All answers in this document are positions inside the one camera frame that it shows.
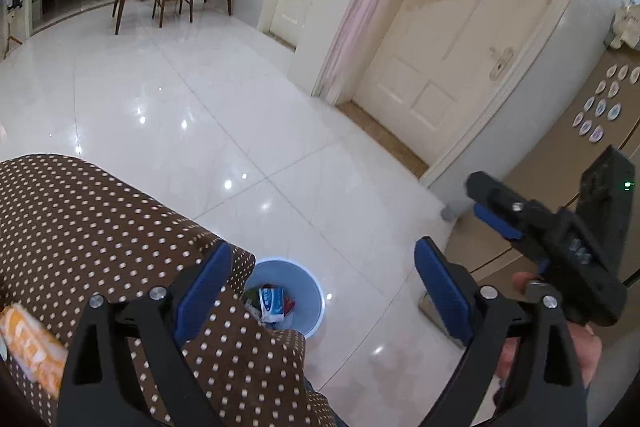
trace orange snack package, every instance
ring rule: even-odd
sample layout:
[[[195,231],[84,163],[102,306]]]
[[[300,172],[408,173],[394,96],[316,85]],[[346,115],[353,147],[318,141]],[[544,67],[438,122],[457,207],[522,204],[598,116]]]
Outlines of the orange snack package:
[[[62,344],[20,304],[0,312],[0,333],[27,378],[58,398],[67,355]]]

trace blue gripper pad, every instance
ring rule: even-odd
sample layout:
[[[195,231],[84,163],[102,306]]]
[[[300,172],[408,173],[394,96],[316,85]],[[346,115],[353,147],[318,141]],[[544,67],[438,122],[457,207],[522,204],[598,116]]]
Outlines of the blue gripper pad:
[[[231,274],[232,266],[231,247],[222,242],[176,307],[174,341],[178,346],[200,333],[220,288]]]
[[[414,260],[418,274],[427,288],[449,334],[465,346],[471,343],[474,331],[469,322],[469,304],[451,278],[442,254],[421,239],[415,244]]]
[[[474,205],[474,214],[476,214],[476,217],[480,219],[480,221],[484,221],[507,241],[522,239],[522,232],[520,230],[514,229],[509,223],[500,219],[500,217],[496,216],[481,204],[476,203]]]

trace human hand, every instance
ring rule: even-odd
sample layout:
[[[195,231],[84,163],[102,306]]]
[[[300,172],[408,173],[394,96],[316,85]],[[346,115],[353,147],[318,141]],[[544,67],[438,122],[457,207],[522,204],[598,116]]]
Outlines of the human hand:
[[[514,273],[511,283],[513,284],[514,289],[524,293],[527,283],[535,278],[536,276],[532,273],[517,272]],[[600,356],[602,354],[602,341],[593,333],[593,328],[591,328],[590,325],[579,326],[578,324],[569,322],[568,328],[569,334],[574,341],[575,353],[578,356],[578,365],[582,372],[584,386],[588,387],[596,372],[598,362],[600,361]],[[498,368],[495,372],[495,374],[503,380],[509,376],[517,347],[517,338],[507,339],[504,343],[502,353],[500,354],[500,360],[498,361]]]

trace brown polka dot tablecloth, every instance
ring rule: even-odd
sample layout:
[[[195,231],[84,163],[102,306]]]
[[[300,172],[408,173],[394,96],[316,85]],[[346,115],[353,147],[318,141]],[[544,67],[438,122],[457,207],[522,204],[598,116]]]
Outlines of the brown polka dot tablecloth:
[[[0,295],[22,304],[66,347],[91,295],[124,301],[167,286],[220,241],[78,158],[43,154],[0,164]],[[245,311],[238,295],[255,258],[233,252],[228,282],[199,336],[182,350],[194,377],[227,426],[334,427],[324,396],[305,390],[304,336],[266,330]],[[149,411],[170,425],[143,346],[131,340],[130,347]],[[54,426],[56,400],[11,356],[6,366]]]

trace trash can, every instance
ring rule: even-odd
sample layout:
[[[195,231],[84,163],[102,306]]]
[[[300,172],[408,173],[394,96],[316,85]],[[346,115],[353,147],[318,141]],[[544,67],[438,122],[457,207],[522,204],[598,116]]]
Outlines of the trash can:
[[[262,259],[255,264],[245,289],[273,284],[286,289],[295,307],[276,325],[277,330],[296,330],[309,339],[316,333],[324,317],[324,294],[320,283],[309,270],[289,259]]]

